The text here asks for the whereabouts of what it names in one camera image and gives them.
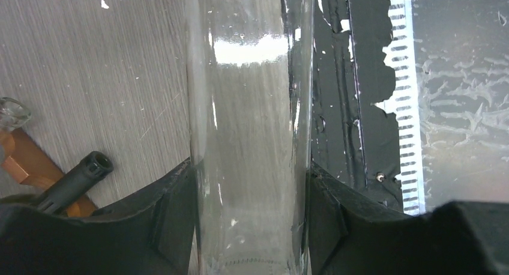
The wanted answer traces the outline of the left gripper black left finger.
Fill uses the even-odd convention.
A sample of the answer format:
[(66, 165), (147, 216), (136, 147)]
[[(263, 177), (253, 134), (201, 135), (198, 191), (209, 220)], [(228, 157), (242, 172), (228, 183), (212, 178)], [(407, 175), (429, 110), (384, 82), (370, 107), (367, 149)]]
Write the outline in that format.
[(187, 274), (196, 224), (190, 170), (184, 160), (89, 217), (1, 205), (1, 273)]

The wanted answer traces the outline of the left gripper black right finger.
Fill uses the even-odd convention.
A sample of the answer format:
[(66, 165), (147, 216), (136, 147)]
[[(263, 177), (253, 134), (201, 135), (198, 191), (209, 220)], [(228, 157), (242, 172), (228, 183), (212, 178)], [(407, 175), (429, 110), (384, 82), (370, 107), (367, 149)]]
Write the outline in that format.
[(409, 216), (312, 163), (309, 254), (313, 274), (507, 274), (508, 205), (452, 201)]

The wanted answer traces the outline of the dark bottle white label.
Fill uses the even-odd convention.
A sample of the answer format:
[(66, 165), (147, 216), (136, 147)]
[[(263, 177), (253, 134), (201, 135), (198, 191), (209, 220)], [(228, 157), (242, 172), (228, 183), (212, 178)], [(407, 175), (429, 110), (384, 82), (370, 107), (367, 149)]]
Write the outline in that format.
[(86, 192), (113, 170), (113, 163), (105, 154), (92, 151), (44, 191), (34, 201), (35, 207), (47, 214), (88, 217), (97, 207), (85, 197)]

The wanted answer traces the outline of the small clear glass bottle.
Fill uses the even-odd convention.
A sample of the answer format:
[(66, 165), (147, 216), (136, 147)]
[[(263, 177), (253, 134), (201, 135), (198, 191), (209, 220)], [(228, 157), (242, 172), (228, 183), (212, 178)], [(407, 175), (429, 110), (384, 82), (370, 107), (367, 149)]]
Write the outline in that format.
[(314, 0), (184, 0), (200, 274), (306, 274)]

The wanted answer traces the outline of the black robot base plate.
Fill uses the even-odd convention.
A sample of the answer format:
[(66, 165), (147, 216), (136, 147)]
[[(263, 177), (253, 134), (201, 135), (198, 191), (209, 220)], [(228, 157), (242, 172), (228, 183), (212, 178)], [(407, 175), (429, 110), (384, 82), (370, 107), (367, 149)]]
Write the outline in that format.
[(379, 103), (396, 87), (382, 49), (389, 0), (315, 0), (311, 149), (332, 177), (402, 211), (399, 127)]

